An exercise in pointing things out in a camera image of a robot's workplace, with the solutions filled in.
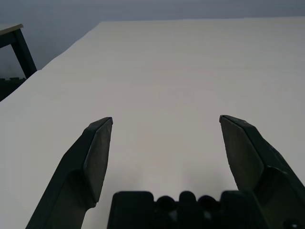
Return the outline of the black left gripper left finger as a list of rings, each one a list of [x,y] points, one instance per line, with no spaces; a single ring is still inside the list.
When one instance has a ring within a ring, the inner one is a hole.
[[[108,165],[113,120],[84,129],[60,160],[28,229],[80,229],[86,212],[99,202]]]

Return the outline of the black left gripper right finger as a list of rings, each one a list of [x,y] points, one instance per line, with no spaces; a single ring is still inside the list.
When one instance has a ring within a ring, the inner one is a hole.
[[[238,189],[254,194],[271,229],[303,229],[305,187],[283,156],[245,120],[222,115],[219,122]]]

